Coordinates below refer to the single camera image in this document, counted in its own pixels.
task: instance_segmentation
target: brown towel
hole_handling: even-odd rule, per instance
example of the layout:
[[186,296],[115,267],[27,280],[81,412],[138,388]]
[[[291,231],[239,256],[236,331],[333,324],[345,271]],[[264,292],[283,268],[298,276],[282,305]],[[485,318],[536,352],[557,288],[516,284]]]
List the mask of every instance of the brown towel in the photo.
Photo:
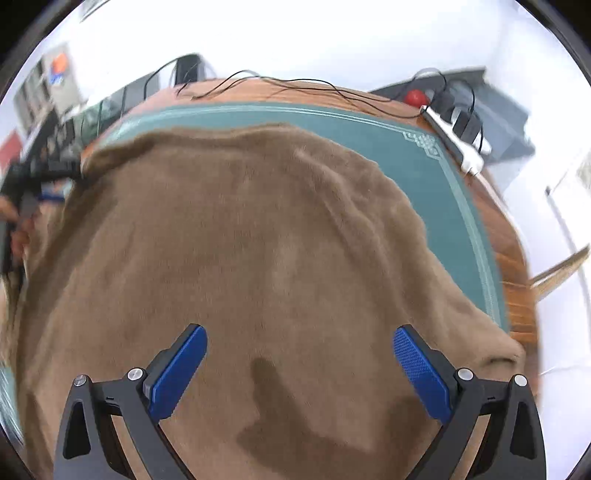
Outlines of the brown towel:
[[50,225],[15,331],[42,478],[72,379],[145,367],[190,322],[209,351],[162,425],[201,480],[403,479],[439,429],[392,354],[404,323],[483,378],[522,368],[404,193],[351,150],[286,125],[179,130],[86,167],[95,182]]

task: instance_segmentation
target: green table mat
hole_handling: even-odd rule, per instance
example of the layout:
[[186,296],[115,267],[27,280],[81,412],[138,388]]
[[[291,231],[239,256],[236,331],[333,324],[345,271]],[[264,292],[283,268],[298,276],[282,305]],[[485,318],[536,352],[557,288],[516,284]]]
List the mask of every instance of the green table mat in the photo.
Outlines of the green table mat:
[[439,139],[362,113],[291,103],[173,106],[129,116],[100,142],[170,127],[233,128],[286,122],[375,161],[406,193],[427,227],[431,250],[464,294],[508,331],[499,271],[470,193]]

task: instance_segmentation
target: metal screw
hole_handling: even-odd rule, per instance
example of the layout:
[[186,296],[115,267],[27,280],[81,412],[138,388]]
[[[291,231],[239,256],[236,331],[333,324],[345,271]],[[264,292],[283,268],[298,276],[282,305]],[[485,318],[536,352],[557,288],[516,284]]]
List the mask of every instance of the metal screw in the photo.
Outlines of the metal screw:
[[515,383],[520,387],[524,387],[527,385],[527,378],[525,378],[523,375],[516,375],[514,380]]
[[472,378],[474,378],[474,374],[472,373],[472,370],[470,370],[469,368],[461,368],[457,371],[457,376],[460,377],[462,380],[472,380]]
[[74,379],[74,386],[75,387],[79,387],[81,385],[84,385],[85,383],[86,383],[86,375],[78,375]]
[[131,381],[134,381],[138,378],[142,378],[143,374],[144,372],[141,368],[132,368],[131,370],[129,370],[129,372],[127,372],[127,378],[129,378]]

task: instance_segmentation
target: wooden chair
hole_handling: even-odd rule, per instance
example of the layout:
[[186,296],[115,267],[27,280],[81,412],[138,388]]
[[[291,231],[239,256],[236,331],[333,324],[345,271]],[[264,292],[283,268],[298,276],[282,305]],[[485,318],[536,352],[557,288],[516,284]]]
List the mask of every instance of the wooden chair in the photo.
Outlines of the wooden chair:
[[560,287],[589,257],[590,246],[582,248],[566,260],[530,279],[536,303]]

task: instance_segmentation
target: red ball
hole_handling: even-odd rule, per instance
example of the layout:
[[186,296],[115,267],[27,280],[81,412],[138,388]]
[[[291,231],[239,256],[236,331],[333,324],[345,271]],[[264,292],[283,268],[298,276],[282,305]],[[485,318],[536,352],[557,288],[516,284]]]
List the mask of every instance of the red ball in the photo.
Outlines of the red ball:
[[421,108],[423,105],[429,104],[429,97],[425,95],[422,90],[411,90],[406,94],[404,97],[404,103],[407,105],[415,106],[417,108]]

